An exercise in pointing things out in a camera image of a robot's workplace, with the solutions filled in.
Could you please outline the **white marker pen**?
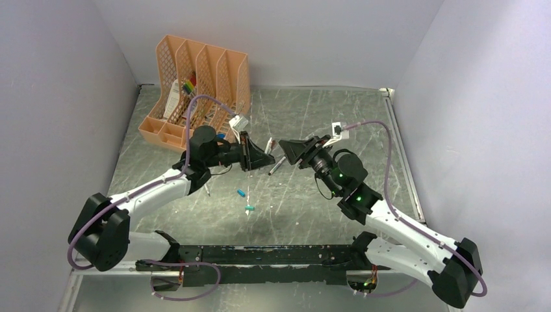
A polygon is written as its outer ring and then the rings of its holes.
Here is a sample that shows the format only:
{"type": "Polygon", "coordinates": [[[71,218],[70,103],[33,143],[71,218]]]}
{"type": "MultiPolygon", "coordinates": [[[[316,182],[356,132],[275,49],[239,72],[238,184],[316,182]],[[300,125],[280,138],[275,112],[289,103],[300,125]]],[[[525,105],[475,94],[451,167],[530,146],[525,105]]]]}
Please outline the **white marker pen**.
{"type": "Polygon", "coordinates": [[[266,147],[265,147],[265,149],[264,149],[264,152],[265,152],[266,154],[270,154],[270,153],[272,152],[272,149],[273,149],[273,147],[274,147],[274,144],[275,144],[274,138],[273,138],[273,137],[270,137],[270,138],[268,139],[268,142],[266,143],[266,147]]]}
{"type": "Polygon", "coordinates": [[[273,175],[276,172],[276,170],[286,161],[286,159],[287,158],[283,156],[280,160],[278,160],[274,165],[274,167],[270,169],[270,171],[268,172],[268,175],[269,176],[273,175]]]}

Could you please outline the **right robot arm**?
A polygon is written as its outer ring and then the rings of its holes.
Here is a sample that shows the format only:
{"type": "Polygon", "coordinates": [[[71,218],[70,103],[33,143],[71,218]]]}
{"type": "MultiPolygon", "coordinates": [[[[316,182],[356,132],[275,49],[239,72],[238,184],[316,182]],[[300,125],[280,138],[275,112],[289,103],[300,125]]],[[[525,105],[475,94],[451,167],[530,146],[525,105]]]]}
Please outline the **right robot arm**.
{"type": "Polygon", "coordinates": [[[441,235],[394,208],[365,182],[368,172],[362,160],[347,149],[330,154],[328,136],[309,140],[280,140],[285,157],[299,168],[312,168],[339,198],[338,207],[351,220],[376,229],[398,242],[393,245],[374,235],[351,251],[359,269],[371,264],[407,274],[431,287],[445,304],[463,309],[483,274],[476,243],[441,235]]]}

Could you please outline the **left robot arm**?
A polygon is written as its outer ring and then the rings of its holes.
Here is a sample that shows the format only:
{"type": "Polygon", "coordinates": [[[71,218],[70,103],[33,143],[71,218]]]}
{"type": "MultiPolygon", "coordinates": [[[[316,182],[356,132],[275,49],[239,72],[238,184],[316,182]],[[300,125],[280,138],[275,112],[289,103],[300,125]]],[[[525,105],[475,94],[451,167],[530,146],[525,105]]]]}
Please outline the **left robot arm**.
{"type": "Polygon", "coordinates": [[[239,164],[242,171],[249,172],[274,163],[274,156],[254,144],[247,132],[230,143],[218,137],[211,126],[200,126],[190,134],[180,160],[161,176],[122,194],[107,197],[96,193],[86,200],[68,237],[68,262],[77,270],[84,268],[73,259],[77,251],[89,262],[88,268],[100,272],[122,261],[171,270],[184,260],[180,244],[160,230],[135,233],[137,222],[201,189],[211,178],[212,167],[239,164]]]}

